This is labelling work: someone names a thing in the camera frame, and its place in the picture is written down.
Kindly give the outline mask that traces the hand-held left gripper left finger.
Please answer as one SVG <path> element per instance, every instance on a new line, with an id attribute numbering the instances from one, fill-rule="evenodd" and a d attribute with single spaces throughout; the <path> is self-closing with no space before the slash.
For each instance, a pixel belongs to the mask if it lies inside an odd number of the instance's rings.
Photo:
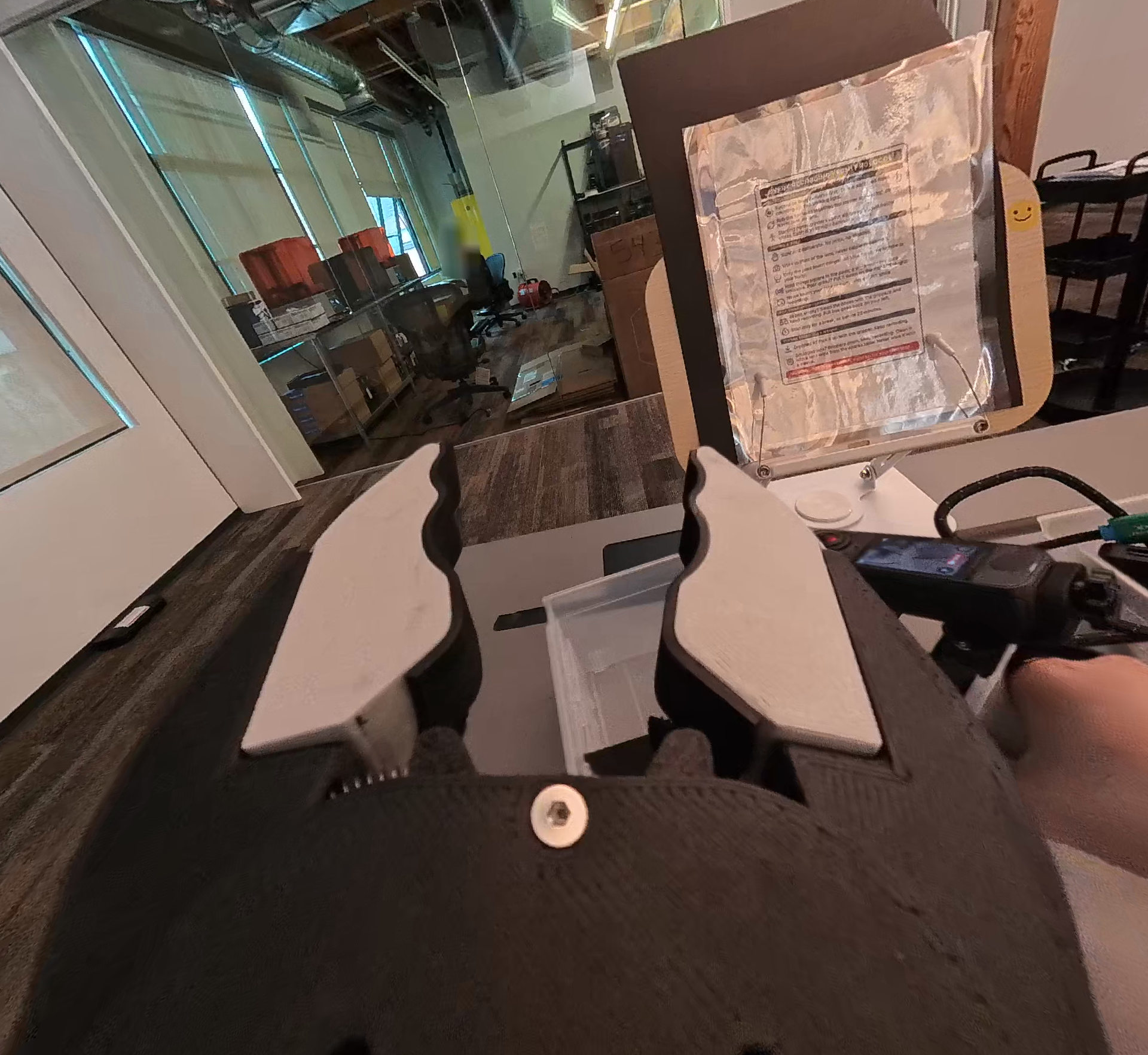
<path id="1" fill-rule="evenodd" d="M 433 443 L 329 523 L 307 558 L 241 742 L 263 757 L 344 745 L 409 760 L 467 727 L 467 603 L 453 447 Z"/>

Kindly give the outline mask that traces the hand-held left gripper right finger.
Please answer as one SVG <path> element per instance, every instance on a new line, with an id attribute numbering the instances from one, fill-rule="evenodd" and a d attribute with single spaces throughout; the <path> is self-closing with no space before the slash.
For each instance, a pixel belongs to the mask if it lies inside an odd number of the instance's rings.
<path id="1" fill-rule="evenodd" d="M 726 456 L 690 456 L 660 656 L 740 717 L 847 755 L 883 748 L 825 549 L 785 502 Z"/>

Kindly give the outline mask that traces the clear plastic bin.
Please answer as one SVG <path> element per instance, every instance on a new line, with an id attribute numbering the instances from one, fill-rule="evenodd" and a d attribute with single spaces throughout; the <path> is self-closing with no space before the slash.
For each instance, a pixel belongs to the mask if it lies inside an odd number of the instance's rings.
<path id="1" fill-rule="evenodd" d="M 621 775 L 649 757 L 656 701 L 656 660 L 667 594 L 683 568 L 681 532 L 608 543 L 604 575 L 544 598 L 545 633 L 567 770 Z M 1134 614 L 1146 613 L 1146 542 L 1124 543 L 1103 530 L 1070 533 L 1062 545 L 1044 541 L 990 542 L 954 536 L 960 543 L 1033 545 L 1055 560 L 1112 571 L 1133 592 Z M 941 626 L 916 628 L 924 647 L 940 641 Z"/>

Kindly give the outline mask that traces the person's right hand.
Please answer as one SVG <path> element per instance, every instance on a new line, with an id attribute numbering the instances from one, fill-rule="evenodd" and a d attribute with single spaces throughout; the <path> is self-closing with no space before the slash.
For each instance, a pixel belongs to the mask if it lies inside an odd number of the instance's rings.
<path id="1" fill-rule="evenodd" d="M 1147 667 L 1128 656 L 1033 659 L 1010 680 L 1015 776 L 1045 838 L 1147 875 Z"/>

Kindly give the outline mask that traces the white round puck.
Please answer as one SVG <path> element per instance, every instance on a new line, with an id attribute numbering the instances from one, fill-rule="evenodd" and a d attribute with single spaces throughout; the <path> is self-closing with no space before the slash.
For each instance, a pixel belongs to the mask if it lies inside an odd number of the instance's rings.
<path id="1" fill-rule="evenodd" d="M 848 528 L 859 523 L 864 513 L 853 495 L 832 489 L 799 492 L 792 505 L 796 514 L 814 528 Z"/>

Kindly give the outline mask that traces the small black device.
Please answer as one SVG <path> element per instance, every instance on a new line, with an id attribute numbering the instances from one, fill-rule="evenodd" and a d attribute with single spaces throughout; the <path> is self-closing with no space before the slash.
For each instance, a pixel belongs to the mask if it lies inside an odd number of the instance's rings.
<path id="1" fill-rule="evenodd" d="M 135 638 L 135 635 L 158 616 L 165 606 L 166 599 L 163 594 L 153 592 L 139 598 L 92 639 L 91 647 L 99 651 L 121 647 Z"/>

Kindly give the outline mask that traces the black office chair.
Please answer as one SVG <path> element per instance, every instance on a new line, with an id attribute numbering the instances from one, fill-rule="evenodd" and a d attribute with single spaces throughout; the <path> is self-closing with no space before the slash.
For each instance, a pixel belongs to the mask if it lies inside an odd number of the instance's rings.
<path id="1" fill-rule="evenodd" d="M 455 402 L 473 410 L 474 398 L 496 394 L 511 399 L 512 391 L 494 377 L 478 380 L 481 369 L 478 349 L 472 346 L 472 308 L 467 287 L 461 282 L 396 292 L 382 301 L 383 318 L 396 333 L 408 339 L 418 375 L 449 385 L 449 389 L 422 410 L 422 426 Z"/>

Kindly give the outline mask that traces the black utility cart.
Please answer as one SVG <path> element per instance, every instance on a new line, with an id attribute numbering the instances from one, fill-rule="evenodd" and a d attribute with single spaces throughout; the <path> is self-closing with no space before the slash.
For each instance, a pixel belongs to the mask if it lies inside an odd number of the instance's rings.
<path id="1" fill-rule="evenodd" d="M 1058 282 L 1052 309 L 1054 385 L 1039 410 L 1050 425 L 1146 406 L 1147 153 L 1100 163 L 1081 150 L 1046 160 L 1035 189 L 1045 215 L 1075 211 L 1068 239 L 1046 245 Z"/>

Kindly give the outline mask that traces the brown cardboard box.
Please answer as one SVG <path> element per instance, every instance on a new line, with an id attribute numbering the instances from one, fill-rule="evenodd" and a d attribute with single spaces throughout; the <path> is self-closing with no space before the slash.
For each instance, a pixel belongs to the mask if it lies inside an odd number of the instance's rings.
<path id="1" fill-rule="evenodd" d="M 662 259 L 654 215 L 591 236 L 606 313 L 629 399 L 661 390 L 646 310 L 646 286 Z"/>

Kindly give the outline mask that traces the blue office chair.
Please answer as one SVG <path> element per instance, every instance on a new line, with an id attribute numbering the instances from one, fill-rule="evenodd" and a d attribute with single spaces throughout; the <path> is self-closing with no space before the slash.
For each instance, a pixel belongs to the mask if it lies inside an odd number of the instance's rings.
<path id="1" fill-rule="evenodd" d="M 502 329 L 510 324 L 521 326 L 526 315 L 515 307 L 513 292 L 505 279 L 503 255 L 484 258 L 478 249 L 466 253 L 466 284 L 471 307 L 471 334 L 484 336 L 492 329 Z"/>

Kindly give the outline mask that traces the acrylic sign holder wooden board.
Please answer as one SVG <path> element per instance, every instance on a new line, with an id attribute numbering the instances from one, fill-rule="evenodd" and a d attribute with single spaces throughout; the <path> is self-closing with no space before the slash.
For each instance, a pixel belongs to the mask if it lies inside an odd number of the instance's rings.
<path id="1" fill-rule="evenodd" d="M 697 445 L 760 484 L 978 442 L 1052 391 L 1039 202 L 994 143 L 975 34 L 687 127 L 726 406 Z"/>

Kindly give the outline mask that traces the black shelf rack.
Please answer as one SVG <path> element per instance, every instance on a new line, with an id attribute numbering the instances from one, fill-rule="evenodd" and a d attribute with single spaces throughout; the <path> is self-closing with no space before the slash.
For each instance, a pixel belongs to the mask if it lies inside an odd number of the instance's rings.
<path id="1" fill-rule="evenodd" d="M 616 106 L 589 115 L 590 132 L 560 145 L 573 208 L 585 253 L 594 236 L 653 215 L 653 203 L 629 121 Z"/>

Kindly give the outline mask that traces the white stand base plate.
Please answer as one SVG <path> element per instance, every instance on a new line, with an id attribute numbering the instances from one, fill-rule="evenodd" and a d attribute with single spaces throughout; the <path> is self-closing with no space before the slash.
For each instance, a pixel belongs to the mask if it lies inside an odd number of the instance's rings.
<path id="1" fill-rule="evenodd" d="M 936 502 L 913 484 L 899 470 L 909 453 L 886 453 L 867 461 L 851 461 L 832 468 L 773 478 L 769 490 L 793 512 L 796 495 L 812 489 L 850 492 L 864 510 L 859 523 L 848 528 L 814 528 L 817 532 L 872 532 L 936 537 Z"/>

